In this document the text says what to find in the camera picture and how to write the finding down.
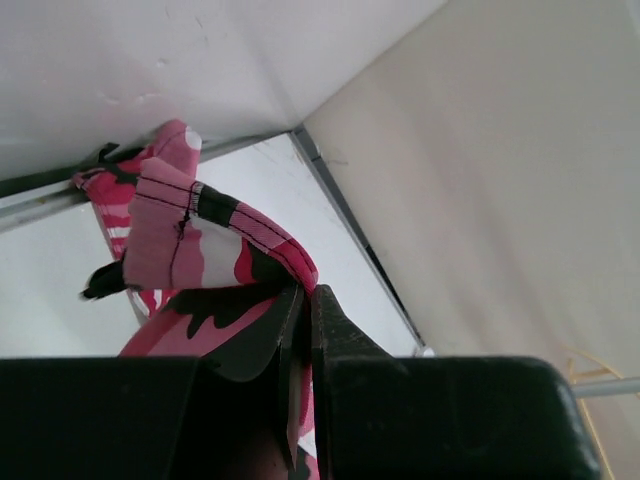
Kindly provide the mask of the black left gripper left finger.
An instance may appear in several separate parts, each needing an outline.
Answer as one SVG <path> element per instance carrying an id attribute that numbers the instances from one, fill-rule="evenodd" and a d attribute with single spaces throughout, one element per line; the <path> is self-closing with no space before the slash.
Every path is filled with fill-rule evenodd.
<path id="1" fill-rule="evenodd" d="M 284 479 L 297 460 L 304 292 L 205 356 L 1 363 L 5 479 Z"/>

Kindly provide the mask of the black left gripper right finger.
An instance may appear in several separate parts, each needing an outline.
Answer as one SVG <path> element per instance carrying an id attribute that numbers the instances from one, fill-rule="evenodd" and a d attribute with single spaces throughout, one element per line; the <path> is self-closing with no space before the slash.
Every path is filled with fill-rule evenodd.
<path id="1" fill-rule="evenodd" d="M 324 479 L 596 479 L 569 384 L 527 356 L 393 357 L 311 298 L 315 435 Z"/>

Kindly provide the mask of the pink camouflage trousers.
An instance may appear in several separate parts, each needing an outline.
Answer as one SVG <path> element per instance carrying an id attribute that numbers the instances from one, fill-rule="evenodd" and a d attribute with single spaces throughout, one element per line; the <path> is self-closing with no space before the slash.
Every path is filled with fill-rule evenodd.
<path id="1" fill-rule="evenodd" d="M 146 146 L 105 145 L 73 176 L 114 260 L 84 297 L 146 315 L 125 357 L 200 361 L 175 457 L 181 479 L 315 479 L 309 298 L 317 269 L 285 230 L 200 182 L 202 141 L 171 120 Z"/>

